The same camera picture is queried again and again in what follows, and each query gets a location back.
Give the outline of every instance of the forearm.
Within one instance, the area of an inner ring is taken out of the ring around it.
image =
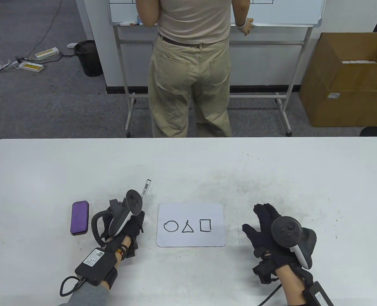
[[[160,18],[160,0],[136,0],[139,17],[145,26],[154,26]]]
[[[129,237],[126,237],[125,239],[123,239],[122,244],[125,245],[126,247],[129,247],[132,244],[132,240]],[[117,263],[115,264],[114,267],[117,269],[120,265],[120,262],[122,261],[122,255],[120,255],[118,252],[116,252],[116,258],[117,258]],[[109,290],[109,284],[106,281],[103,281],[101,283],[101,286],[103,286],[107,290]]]
[[[248,16],[250,0],[232,0],[232,9],[234,10],[235,23],[243,25]]]
[[[132,240],[126,237],[122,244],[129,247]],[[122,261],[122,256],[116,252],[117,263],[115,268],[119,267]],[[86,282],[77,291],[75,291],[70,297],[68,303],[62,304],[60,306],[104,306],[108,301],[109,284],[106,281],[101,282],[99,286],[93,286]]]
[[[277,269],[276,275],[282,284],[289,306],[306,304],[306,300],[302,294],[303,290],[305,290],[305,284],[293,273],[289,265]]]

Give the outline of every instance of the whiteboard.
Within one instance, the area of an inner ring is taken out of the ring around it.
[[[315,26],[322,19],[324,5],[325,0],[251,0],[248,17],[257,26]],[[108,0],[108,7],[112,24],[137,21],[135,0]],[[231,23],[235,23],[232,12]]]
[[[161,204],[157,221],[159,247],[225,246],[222,205]]]

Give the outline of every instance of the gray sleeve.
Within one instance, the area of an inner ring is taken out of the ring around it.
[[[106,306],[109,291],[103,286],[93,286],[85,282],[72,293],[68,303],[60,306]]]

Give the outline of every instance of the white table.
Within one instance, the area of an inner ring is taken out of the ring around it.
[[[312,274],[335,305],[377,306],[377,138],[0,140],[0,305],[66,302],[61,281],[97,246],[70,234],[72,203],[91,218],[147,178],[145,233],[110,305],[257,305],[277,284],[253,274],[241,224],[269,202],[316,231]],[[221,203],[226,246],[157,247],[170,202]]]

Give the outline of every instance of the drawn triangle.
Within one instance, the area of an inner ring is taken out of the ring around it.
[[[187,222],[185,223],[184,229],[183,229],[181,232],[182,232],[182,233],[194,233],[194,230],[193,230],[192,227],[188,224],[188,220],[187,220]]]

